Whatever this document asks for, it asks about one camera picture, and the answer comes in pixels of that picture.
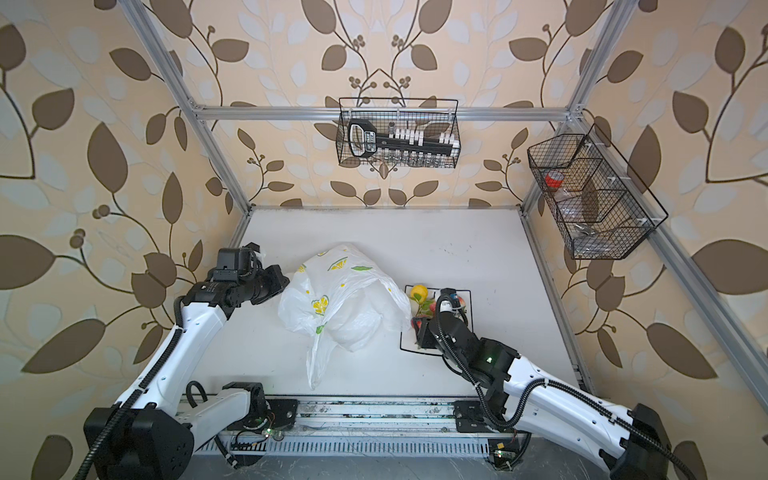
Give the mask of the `yellow fake lemon with leaves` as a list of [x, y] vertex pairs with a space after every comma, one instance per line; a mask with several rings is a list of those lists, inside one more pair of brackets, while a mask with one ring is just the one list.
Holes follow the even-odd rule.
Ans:
[[430, 318], [433, 315], [434, 297], [426, 286], [414, 285], [409, 293], [413, 317]]

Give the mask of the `white plastic bag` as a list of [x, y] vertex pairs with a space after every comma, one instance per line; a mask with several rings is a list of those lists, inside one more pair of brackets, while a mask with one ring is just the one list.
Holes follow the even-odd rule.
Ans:
[[278, 305], [288, 331], [312, 338], [306, 360], [310, 389], [320, 385], [336, 348], [359, 351], [379, 330], [398, 331], [411, 313], [411, 300], [396, 282], [344, 243], [302, 262]]

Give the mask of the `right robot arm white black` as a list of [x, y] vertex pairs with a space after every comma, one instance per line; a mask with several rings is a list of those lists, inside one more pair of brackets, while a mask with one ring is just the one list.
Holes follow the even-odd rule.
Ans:
[[439, 351], [445, 365], [478, 398], [486, 428], [538, 435], [601, 467], [612, 479], [681, 479], [694, 471], [674, 452], [655, 410], [602, 400], [547, 373], [516, 349], [480, 338], [459, 292], [423, 285], [408, 289], [419, 347]]

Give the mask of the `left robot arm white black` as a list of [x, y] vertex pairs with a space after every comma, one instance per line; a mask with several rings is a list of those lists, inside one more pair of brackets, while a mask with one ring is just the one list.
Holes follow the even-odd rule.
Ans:
[[227, 426], [254, 417], [270, 421], [257, 382], [231, 382], [214, 399], [179, 414], [182, 396], [195, 388], [192, 375], [233, 312], [260, 305], [289, 284], [277, 265], [264, 266], [256, 243], [223, 248], [204, 281], [174, 301], [175, 324], [149, 364], [109, 408], [96, 408], [84, 423], [89, 447], [75, 478], [177, 479], [197, 450]]

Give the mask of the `black socket tool set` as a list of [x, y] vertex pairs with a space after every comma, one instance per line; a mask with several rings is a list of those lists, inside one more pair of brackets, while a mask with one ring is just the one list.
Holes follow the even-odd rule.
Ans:
[[399, 128], [390, 122], [382, 133], [369, 120], [353, 119], [346, 130], [346, 142], [353, 156], [409, 161], [431, 158], [439, 161], [457, 159], [461, 143], [454, 136], [440, 133], [437, 140], [428, 138], [425, 130]]

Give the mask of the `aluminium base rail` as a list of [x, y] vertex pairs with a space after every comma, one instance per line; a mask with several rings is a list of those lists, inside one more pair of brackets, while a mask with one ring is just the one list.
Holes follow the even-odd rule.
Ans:
[[237, 421], [220, 433], [237, 456], [411, 457], [488, 460], [532, 428], [499, 433], [466, 419], [469, 397], [271, 395], [263, 426]]

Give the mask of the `aluminium corner post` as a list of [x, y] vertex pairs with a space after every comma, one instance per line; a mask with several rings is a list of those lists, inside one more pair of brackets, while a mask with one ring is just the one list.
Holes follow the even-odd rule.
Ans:
[[587, 160], [590, 165], [589, 172], [593, 174], [601, 161], [608, 160], [606, 142], [598, 133], [598, 128], [587, 122], [584, 112], [598, 78], [607, 68], [609, 57], [636, 6], [637, 3], [631, 0], [613, 3], [595, 48], [585, 63], [576, 89], [566, 107], [565, 120], [560, 123], [552, 138], [531, 147], [530, 158], [534, 161], [534, 182], [519, 209], [522, 221], [526, 222], [531, 215], [543, 214], [548, 210], [546, 199], [549, 194], [544, 183], [547, 169], [569, 168], [576, 161]]

